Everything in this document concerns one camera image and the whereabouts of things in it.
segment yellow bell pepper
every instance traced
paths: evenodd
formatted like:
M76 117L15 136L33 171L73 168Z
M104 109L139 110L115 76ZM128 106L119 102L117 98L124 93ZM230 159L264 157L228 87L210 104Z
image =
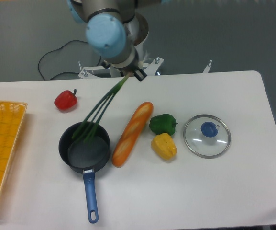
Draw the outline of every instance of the yellow bell pepper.
M155 136L151 145L153 150L165 160L171 159L177 153L175 143L167 133Z

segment blue pan handle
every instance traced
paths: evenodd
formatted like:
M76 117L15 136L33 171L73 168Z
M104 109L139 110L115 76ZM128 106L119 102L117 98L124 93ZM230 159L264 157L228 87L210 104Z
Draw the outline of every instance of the blue pan handle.
M95 224L99 220L98 204L96 202L95 186L94 186L94 170L84 170L83 178L86 190L87 210L89 222ZM91 213L94 212L95 219L92 219Z

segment glass pot lid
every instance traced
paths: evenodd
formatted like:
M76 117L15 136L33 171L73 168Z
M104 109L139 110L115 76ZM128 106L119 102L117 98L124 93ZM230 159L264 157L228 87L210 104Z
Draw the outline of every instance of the glass pot lid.
M188 120L183 135L186 146L194 154L203 158L222 155L231 141L227 126L219 118L207 114Z

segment white table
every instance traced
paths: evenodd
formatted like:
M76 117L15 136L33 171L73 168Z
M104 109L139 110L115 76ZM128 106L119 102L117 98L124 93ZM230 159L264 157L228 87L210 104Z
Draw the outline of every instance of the white table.
M135 109L154 104L153 115L178 121L178 152L164 162L141 134L128 161L109 161L96 173L99 221L90 224L84 183L59 157L58 142L70 125L119 79L0 83L0 100L28 103L12 168L0 201L0 230L195 229L276 224L276 127L261 76L254 71L130 78L106 111L114 149ZM61 113L54 99L77 89L78 107ZM191 153L183 127L198 114L222 119L232 134L216 159Z

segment green bell pepper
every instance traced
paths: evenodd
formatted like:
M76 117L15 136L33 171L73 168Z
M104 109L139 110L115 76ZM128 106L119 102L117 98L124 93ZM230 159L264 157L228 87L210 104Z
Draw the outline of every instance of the green bell pepper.
M175 133L175 126L178 123L176 119L170 114L162 114L152 117L149 128L157 135L167 133L173 135Z

